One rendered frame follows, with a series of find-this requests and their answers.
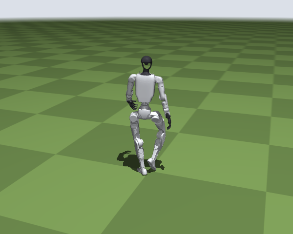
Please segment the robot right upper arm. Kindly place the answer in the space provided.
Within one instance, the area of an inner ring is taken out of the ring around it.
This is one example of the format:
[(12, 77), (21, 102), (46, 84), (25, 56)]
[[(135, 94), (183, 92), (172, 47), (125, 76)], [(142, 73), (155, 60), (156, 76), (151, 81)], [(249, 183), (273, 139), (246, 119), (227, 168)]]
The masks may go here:
[(158, 90), (160, 93), (159, 100), (165, 100), (165, 88), (162, 77), (155, 76), (155, 82), (158, 83)]

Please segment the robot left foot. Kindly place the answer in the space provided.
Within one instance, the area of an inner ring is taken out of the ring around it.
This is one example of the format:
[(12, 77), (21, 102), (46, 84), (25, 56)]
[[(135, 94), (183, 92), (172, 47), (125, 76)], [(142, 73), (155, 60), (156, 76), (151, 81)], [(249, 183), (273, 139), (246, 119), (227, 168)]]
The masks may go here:
[(142, 170), (141, 170), (141, 168), (137, 168), (137, 171), (140, 172), (143, 175), (146, 175), (147, 174), (147, 170), (144, 169), (144, 168)]

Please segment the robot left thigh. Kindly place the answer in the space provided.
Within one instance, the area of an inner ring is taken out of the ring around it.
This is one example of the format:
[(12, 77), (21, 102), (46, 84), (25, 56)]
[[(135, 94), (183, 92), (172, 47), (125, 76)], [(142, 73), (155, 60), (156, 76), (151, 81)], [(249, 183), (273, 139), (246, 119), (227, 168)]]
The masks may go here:
[(130, 119), (130, 127), (133, 135), (134, 141), (137, 140), (139, 147), (143, 146), (143, 140), (140, 138), (139, 133), (139, 119), (138, 119), (138, 111), (132, 112), (129, 116)]

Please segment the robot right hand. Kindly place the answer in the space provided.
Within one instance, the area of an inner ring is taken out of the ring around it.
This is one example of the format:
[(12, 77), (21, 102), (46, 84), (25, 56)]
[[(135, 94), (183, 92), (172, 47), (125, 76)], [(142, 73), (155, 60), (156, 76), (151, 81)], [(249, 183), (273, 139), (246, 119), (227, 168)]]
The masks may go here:
[(167, 130), (170, 129), (170, 127), (171, 127), (171, 119), (170, 119), (170, 117), (171, 116), (168, 113), (166, 113), (166, 118), (168, 119), (168, 124), (169, 124), (169, 126), (167, 127)]

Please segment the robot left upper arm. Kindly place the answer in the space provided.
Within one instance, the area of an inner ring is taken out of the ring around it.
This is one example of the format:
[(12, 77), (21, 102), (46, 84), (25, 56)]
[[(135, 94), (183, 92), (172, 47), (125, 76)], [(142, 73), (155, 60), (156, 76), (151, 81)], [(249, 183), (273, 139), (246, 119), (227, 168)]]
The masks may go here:
[(134, 86), (134, 81), (136, 78), (136, 74), (132, 74), (130, 75), (130, 77), (128, 78), (128, 84), (127, 84), (127, 94), (128, 96), (132, 96), (133, 95), (133, 86)]

